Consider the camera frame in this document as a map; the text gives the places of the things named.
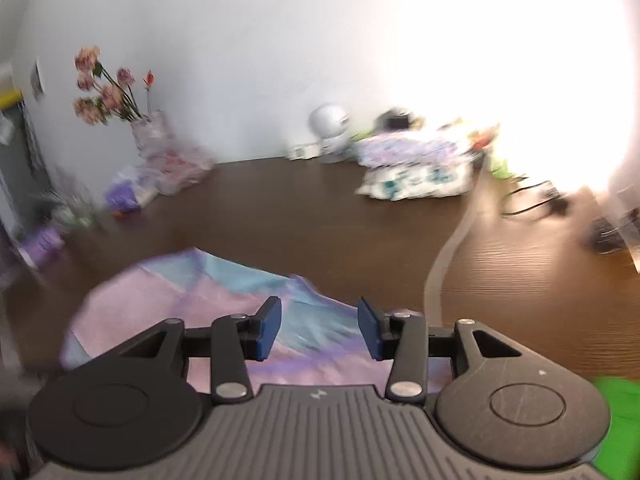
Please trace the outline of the pink blue purple garment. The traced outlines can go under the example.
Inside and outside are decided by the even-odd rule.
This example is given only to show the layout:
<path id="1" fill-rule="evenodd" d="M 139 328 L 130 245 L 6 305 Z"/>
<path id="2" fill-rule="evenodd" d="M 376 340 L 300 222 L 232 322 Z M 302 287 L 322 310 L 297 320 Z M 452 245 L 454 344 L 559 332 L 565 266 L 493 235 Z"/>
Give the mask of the pink blue purple garment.
<path id="1" fill-rule="evenodd" d="M 60 361 L 68 370 L 78 367 L 165 318 L 193 328 L 253 314 L 270 296 L 282 300 L 282 325 L 268 359 L 247 365 L 255 388 L 384 389 L 390 362 L 370 358 L 354 307 L 320 294 L 301 276 L 249 268 L 196 248 L 141 261 L 96 286 L 70 322 Z"/>

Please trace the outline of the green box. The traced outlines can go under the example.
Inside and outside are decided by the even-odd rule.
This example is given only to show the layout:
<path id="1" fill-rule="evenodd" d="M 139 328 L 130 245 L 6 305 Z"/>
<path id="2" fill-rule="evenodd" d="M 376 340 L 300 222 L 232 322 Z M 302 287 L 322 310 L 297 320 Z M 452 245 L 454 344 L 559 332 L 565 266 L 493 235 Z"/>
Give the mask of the green box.
<path id="1" fill-rule="evenodd" d="M 617 377 L 593 381 L 611 410 L 611 427 L 594 462 L 610 479 L 639 478 L 640 389 L 638 382 Z"/>

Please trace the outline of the purple packet at edge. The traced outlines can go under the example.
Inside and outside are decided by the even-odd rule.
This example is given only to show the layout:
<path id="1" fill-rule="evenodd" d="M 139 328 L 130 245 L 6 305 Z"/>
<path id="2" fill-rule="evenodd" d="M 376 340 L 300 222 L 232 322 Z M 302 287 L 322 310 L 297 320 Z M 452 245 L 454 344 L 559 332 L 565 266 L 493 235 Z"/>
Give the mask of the purple packet at edge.
<path id="1" fill-rule="evenodd" d="M 26 266 L 39 270 L 50 262 L 64 247 L 61 233 L 52 224 L 43 226 L 17 245 L 17 251 Z"/>

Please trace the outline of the small black metal stand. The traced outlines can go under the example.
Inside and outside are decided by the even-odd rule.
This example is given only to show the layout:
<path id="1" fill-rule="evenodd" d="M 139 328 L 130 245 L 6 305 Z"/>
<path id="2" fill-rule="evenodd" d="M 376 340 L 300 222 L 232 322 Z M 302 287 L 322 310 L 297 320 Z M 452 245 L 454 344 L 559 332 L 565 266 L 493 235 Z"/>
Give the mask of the small black metal stand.
<path id="1" fill-rule="evenodd" d="M 639 191 L 628 185 L 610 196 L 606 206 L 592 222 L 589 244 L 600 255 L 626 250 L 639 272 Z"/>

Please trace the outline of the purple tissue pack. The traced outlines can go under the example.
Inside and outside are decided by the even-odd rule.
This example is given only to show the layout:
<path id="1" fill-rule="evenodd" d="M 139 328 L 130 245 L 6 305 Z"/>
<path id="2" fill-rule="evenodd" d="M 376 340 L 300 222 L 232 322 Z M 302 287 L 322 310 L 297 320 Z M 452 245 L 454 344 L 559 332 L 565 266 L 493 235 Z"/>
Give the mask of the purple tissue pack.
<path id="1" fill-rule="evenodd" d="M 157 195 L 157 174 L 145 166 L 128 166 L 116 174 L 104 198 L 109 211 L 128 214 L 148 206 Z"/>

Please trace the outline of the pink artificial flowers bouquet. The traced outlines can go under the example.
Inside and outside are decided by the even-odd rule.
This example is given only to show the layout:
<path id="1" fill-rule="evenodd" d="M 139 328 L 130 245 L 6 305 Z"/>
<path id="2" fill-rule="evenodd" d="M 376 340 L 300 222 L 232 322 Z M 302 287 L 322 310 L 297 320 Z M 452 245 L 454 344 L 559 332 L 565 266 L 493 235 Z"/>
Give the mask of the pink artificial flowers bouquet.
<path id="1" fill-rule="evenodd" d="M 100 48 L 84 47 L 74 58 L 77 88 L 85 92 L 73 102 L 75 115 L 89 126 L 107 125 L 112 118 L 122 122 L 147 122 L 151 112 L 144 112 L 134 96 L 136 83 L 131 70 L 121 67 L 112 75 L 100 61 Z"/>

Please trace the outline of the white power strip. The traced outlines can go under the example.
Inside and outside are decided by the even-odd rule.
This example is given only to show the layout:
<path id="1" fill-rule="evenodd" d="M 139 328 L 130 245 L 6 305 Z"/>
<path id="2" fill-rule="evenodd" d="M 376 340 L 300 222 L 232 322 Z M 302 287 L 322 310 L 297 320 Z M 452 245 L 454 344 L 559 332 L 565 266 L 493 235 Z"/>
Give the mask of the white power strip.
<path id="1" fill-rule="evenodd" d="M 288 160 L 309 160 L 322 155 L 322 145 L 319 142 L 292 144 L 286 151 Z"/>

